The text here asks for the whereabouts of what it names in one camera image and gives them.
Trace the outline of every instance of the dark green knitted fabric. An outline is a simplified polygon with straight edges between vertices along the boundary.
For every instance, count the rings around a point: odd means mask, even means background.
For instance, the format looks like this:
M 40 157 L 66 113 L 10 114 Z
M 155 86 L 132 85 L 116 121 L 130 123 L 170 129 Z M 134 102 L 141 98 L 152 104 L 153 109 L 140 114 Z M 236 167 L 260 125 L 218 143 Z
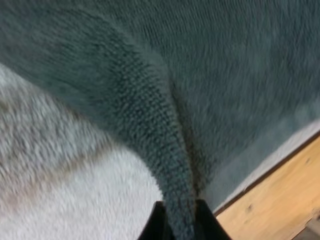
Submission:
M 1 0 L 0 62 L 136 151 L 191 240 L 195 196 L 320 116 L 320 2 Z

